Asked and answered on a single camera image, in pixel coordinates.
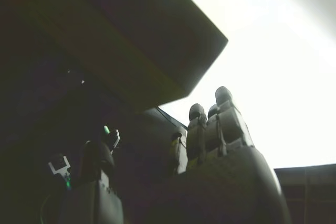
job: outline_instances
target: overexposed sky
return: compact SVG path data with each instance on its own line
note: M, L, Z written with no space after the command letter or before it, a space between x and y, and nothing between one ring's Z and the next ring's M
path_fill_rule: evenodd
M193 1L229 43L189 97L161 108L188 125L226 86L271 167L336 163L336 43L307 4Z

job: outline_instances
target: bright white background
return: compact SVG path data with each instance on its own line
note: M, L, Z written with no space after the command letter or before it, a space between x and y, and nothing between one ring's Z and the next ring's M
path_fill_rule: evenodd
M271 167L336 163L336 1L193 1L229 43L189 97L161 108L188 125L226 86Z

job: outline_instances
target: white ceiling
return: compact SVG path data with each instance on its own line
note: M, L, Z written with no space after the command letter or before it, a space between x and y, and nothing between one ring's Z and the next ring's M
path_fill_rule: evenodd
M215 104L226 86L274 168L336 163L336 0L193 0L229 43L192 94L161 106Z

